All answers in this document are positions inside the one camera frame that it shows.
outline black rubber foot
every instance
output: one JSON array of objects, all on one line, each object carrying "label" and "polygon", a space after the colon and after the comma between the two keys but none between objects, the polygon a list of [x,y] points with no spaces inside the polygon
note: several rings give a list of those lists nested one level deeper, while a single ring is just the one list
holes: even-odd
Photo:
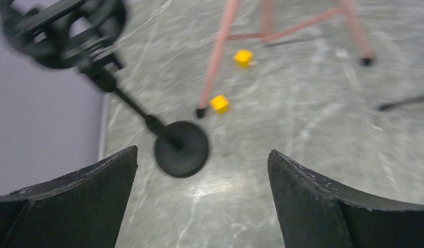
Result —
[{"label": "black rubber foot", "polygon": [[373,64],[374,61],[375,61],[374,58],[362,58],[361,65],[365,67],[369,67]]},{"label": "black rubber foot", "polygon": [[176,121],[166,126],[183,144],[182,150],[174,149],[162,138],[157,138],[154,155],[159,167],[168,175],[186,178],[199,172],[209,157],[209,141],[206,133],[188,121]]},{"label": "black rubber foot", "polygon": [[203,118],[204,116],[206,116],[206,108],[198,108],[195,110],[195,115],[197,116],[198,119]]},{"label": "black rubber foot", "polygon": [[381,111],[381,112],[383,112],[383,111],[388,111],[388,110],[390,110],[391,108],[393,108],[395,105],[394,104],[392,104],[392,103],[383,103],[383,104],[381,104],[381,105],[379,105],[378,106],[378,108],[377,108],[377,110],[378,111]]}]

